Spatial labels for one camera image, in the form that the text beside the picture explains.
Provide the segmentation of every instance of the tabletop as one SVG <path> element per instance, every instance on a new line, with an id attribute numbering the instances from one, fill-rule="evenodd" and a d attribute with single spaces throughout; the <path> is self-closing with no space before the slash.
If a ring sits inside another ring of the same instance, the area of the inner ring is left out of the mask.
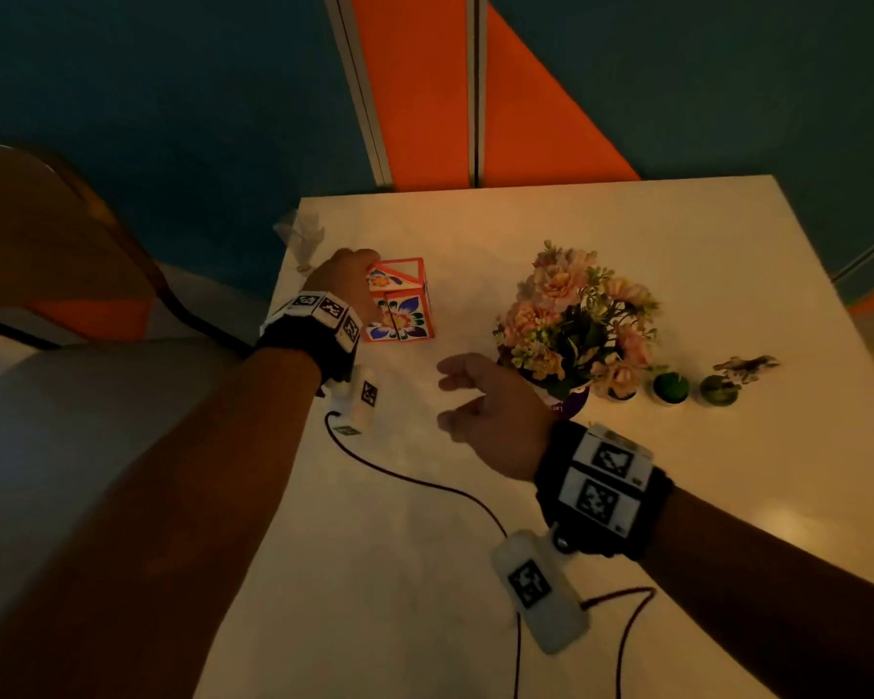
<path id="1" fill-rule="evenodd" d="M 373 462 L 477 495 L 510 530 L 542 531 L 533 489 L 437 430 L 469 393 L 443 393 L 434 364 L 492 355 L 494 319 L 549 238 L 597 250 L 663 303 L 656 360 L 692 380 L 731 356 L 783 367 L 730 408 L 590 398 L 601 421 L 655 452 L 677 484 L 874 582 L 874 363 L 790 205 L 769 176 L 303 199 L 326 240 L 383 258 L 422 257 L 436 337 L 362 344 L 379 378 L 373 431 L 348 445 Z M 301 286 L 291 256 L 272 307 Z M 501 541 L 472 503 L 395 481 L 347 458 L 311 411 L 278 514 L 217 635 L 198 698 L 507 697 L 513 611 L 489 565 Z M 623 559 L 582 557 L 583 596 L 648 583 Z M 556 657 L 525 631 L 521 693 L 611 697 L 636 599 L 593 611 Z M 623 694 L 770 697 L 667 596 L 636 623 Z"/>

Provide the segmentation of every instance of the person's left hand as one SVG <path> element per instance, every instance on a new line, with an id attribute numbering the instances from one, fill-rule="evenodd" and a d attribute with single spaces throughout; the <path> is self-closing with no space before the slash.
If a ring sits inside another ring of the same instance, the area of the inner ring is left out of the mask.
<path id="1" fill-rule="evenodd" d="M 340 248 L 332 258 L 311 273 L 304 282 L 304 289 L 334 293 L 356 309 L 363 323 L 378 321 L 382 319 L 382 312 L 369 292 L 366 274 L 381 259 L 375 250 L 354 252 Z"/>

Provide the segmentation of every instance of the black cable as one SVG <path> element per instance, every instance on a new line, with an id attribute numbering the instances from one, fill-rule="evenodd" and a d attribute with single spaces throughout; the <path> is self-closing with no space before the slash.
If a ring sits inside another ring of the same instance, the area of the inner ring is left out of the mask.
<path id="1" fill-rule="evenodd" d="M 392 478 L 397 478 L 400 481 L 408 481 L 408 483 L 416 483 L 418 485 L 423 485 L 427 488 L 435 488 L 436 490 L 444 490 L 447 493 L 454 493 L 458 496 L 463 496 L 467 500 L 472 500 L 472 502 L 476 503 L 480 508 L 485 510 L 489 517 L 492 518 L 492 522 L 496 524 L 501 530 L 501 534 L 506 539 L 508 538 L 508 532 L 505 530 L 505 527 L 501 524 L 501 521 L 496 514 L 493 513 L 489 506 L 479 500 L 475 495 L 467 493 L 465 490 L 458 490 L 457 488 L 451 488 L 449 485 L 440 485 L 439 483 L 431 483 L 430 481 L 421 481 L 417 478 L 412 478 L 411 476 L 404 475 L 403 473 L 396 473 L 394 470 L 383 469 L 381 466 L 376 466 L 374 463 L 367 461 L 365 458 L 354 454 L 350 449 L 343 445 L 343 443 L 336 437 L 334 434 L 334 430 L 330 427 L 330 418 L 332 416 L 338 416 L 339 412 L 327 412 L 327 416 L 323 419 L 323 425 L 327 428 L 327 434 L 330 434 L 330 438 L 334 440 L 334 444 L 340 447 L 340 450 L 343 451 L 344 454 L 359 461 L 363 466 L 368 466 L 373 470 L 377 470 L 379 473 L 384 473 L 385 475 L 391 476 Z M 514 654 L 514 699 L 518 699 L 518 684 L 521 681 L 521 614 L 517 613 L 517 628 L 518 628 L 518 640 L 515 648 Z"/>
<path id="2" fill-rule="evenodd" d="M 613 591 L 610 594 L 597 596 L 593 599 L 586 599 L 580 604 L 580 608 L 583 609 L 583 611 L 588 611 L 594 606 L 598 606 L 600 603 L 612 599 L 618 599 L 622 596 L 629 596 L 631 594 L 647 594 L 647 596 L 638 604 L 635 612 L 632 613 L 631 618 L 628 619 L 628 623 L 625 624 L 624 632 L 622 633 L 622 641 L 618 645 L 618 661 L 615 665 L 615 699 L 622 699 L 622 660 L 624 659 L 624 646 L 628 642 L 628 634 L 631 633 L 631 626 L 638 619 L 641 611 L 644 611 L 644 607 L 651 603 L 654 597 L 657 596 L 657 589 L 653 586 L 633 586 L 632 588 L 621 589 L 620 591 Z"/>
<path id="3" fill-rule="evenodd" d="M 0 323 L 0 335 L 4 338 L 10 338 L 18 343 L 22 343 L 24 346 L 30 346 L 31 348 L 38 350 L 58 350 L 61 348 L 57 343 L 52 343 L 44 338 L 40 338 L 39 336 L 26 333 L 25 331 L 13 328 L 12 326 L 7 326 L 5 323 Z"/>

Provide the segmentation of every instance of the flower bouquet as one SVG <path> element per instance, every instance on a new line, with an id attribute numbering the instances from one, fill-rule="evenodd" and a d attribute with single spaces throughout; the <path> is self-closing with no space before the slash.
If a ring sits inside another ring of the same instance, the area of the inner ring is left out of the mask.
<path id="1" fill-rule="evenodd" d="M 545 241 L 493 331 L 502 363 L 560 401 L 587 385 L 600 397 L 630 397 L 651 366 L 657 302 L 595 257 Z"/>

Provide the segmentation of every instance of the small pot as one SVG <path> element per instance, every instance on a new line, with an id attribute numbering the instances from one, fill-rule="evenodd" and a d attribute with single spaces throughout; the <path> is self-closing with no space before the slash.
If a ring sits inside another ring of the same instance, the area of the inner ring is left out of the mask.
<path id="1" fill-rule="evenodd" d="M 615 390 L 613 390 L 612 388 L 608 389 L 608 398 L 611 399 L 613 402 L 627 402 L 637 394 L 638 391 L 635 390 L 630 395 L 626 395 L 625 397 L 619 397 L 615 394 Z"/>
<path id="2" fill-rule="evenodd" d="M 713 407 L 730 407 L 738 399 L 738 388 L 721 375 L 710 375 L 699 384 L 699 394 Z"/>
<path id="3" fill-rule="evenodd" d="M 651 394 L 658 404 L 680 404 L 689 397 L 689 381 L 679 373 L 657 375 L 651 383 Z"/>

